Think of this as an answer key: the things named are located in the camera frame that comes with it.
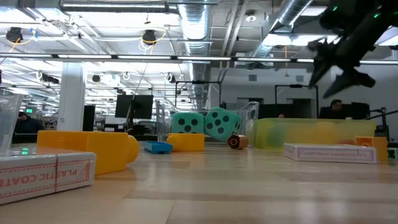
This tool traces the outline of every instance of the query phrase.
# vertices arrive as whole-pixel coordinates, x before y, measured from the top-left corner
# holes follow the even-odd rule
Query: ceiling
[[[186,55],[181,18],[173,13],[147,13],[152,12],[152,8],[147,7],[147,1],[135,1],[141,6],[141,12],[120,12],[110,10],[107,12],[89,11],[62,11],[48,10],[40,11],[41,14],[34,14],[32,11],[20,10],[18,7],[11,7],[13,0],[7,0],[0,3],[0,52],[14,53],[43,53],[43,54],[129,54],[129,55]],[[83,0],[68,0],[67,2],[95,2]],[[243,1],[239,1],[238,13],[234,18],[231,17],[232,9],[236,1],[222,0],[218,4],[211,5],[210,17],[210,55],[220,56],[223,42],[225,39],[228,22],[235,20],[233,27],[237,26],[237,20],[240,16],[240,8]],[[243,17],[236,41],[233,43],[232,55],[236,53],[247,54],[252,52],[262,41],[262,27],[267,15],[271,15],[279,10],[282,0],[253,0],[248,1],[246,12],[252,10],[256,20],[248,22]],[[297,35],[295,42],[284,42],[284,35],[275,35],[270,55],[273,57],[296,57],[312,58],[313,54],[306,49],[306,43],[316,39],[319,36],[330,35],[322,30],[318,25],[318,15],[326,8],[328,0],[315,0],[306,8],[302,16],[295,22],[294,35]],[[23,45],[14,46],[6,37],[6,32],[10,27],[21,27],[24,40]],[[141,35],[145,30],[155,30],[157,39],[160,39],[153,47],[142,44]],[[386,40],[393,39],[396,35],[394,30],[390,31],[390,36]],[[368,54],[366,58],[383,59],[391,55],[388,47],[378,46],[377,49]],[[7,58],[0,65],[3,71],[3,82],[10,85],[30,85],[46,86],[38,79],[42,73],[54,78],[61,79],[62,63],[60,61],[38,61]],[[219,74],[218,64],[211,64],[211,79],[216,80]],[[112,114],[114,111],[114,99],[116,99],[116,90],[105,90],[100,87],[118,85],[125,88],[127,92],[134,90],[138,86],[141,75],[143,79],[141,88],[152,88],[153,90],[138,90],[137,94],[154,94],[158,98],[173,99],[175,96],[175,85],[169,83],[165,78],[167,74],[174,75],[176,80],[190,80],[189,63],[139,63],[139,62],[85,62],[88,74],[88,83],[86,91],[86,104],[97,104],[97,111]],[[284,63],[274,63],[267,68],[279,70],[284,82],[296,82],[295,75],[286,78],[286,68],[294,68],[293,64],[286,67]],[[241,74],[247,73],[246,69],[234,68],[231,65],[227,73],[225,85],[253,85],[249,83],[247,77],[243,78]],[[251,71],[250,74],[257,74],[258,79],[255,85],[264,85],[270,82],[279,82],[278,77],[263,75],[264,70]],[[99,75],[107,80],[116,80],[113,82],[92,81],[93,75]],[[51,110],[44,112],[56,113],[59,98],[59,88],[13,88],[9,89],[16,93],[30,94],[26,98],[26,105],[32,105],[32,102],[51,103]],[[193,108],[195,102],[189,103],[189,91],[183,92],[178,96],[182,102],[182,108]]]

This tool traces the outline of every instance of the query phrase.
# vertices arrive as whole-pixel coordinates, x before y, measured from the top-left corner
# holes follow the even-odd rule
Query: small yellow block
[[[355,145],[375,147],[379,161],[388,160],[387,139],[385,137],[355,137]]]
[[[204,151],[205,135],[204,134],[177,134],[170,133],[167,143],[173,145],[175,151]]]
[[[37,147],[94,152],[95,175],[124,170],[138,156],[138,142],[127,133],[39,131]]]

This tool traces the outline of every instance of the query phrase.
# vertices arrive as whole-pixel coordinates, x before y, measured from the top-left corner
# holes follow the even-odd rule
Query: computer monitor
[[[116,101],[116,118],[127,117],[133,95],[118,95]],[[136,95],[134,99],[134,118],[151,119],[152,105],[154,104],[153,95]]]

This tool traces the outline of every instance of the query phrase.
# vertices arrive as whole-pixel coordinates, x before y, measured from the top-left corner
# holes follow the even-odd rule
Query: clear plastic bin
[[[255,146],[283,150],[284,143],[354,144],[356,136],[374,136],[373,121],[264,118],[257,121]]]
[[[207,113],[214,110],[182,110],[174,107],[170,100],[156,100],[157,140],[166,142],[171,133],[172,115],[175,113],[201,113],[206,117]],[[239,115],[242,128],[237,134],[248,137],[249,145],[254,145],[256,138],[256,122],[259,112],[259,103],[250,102],[238,110],[224,110]]]
[[[0,156],[6,156],[18,118],[22,95],[0,96]]]

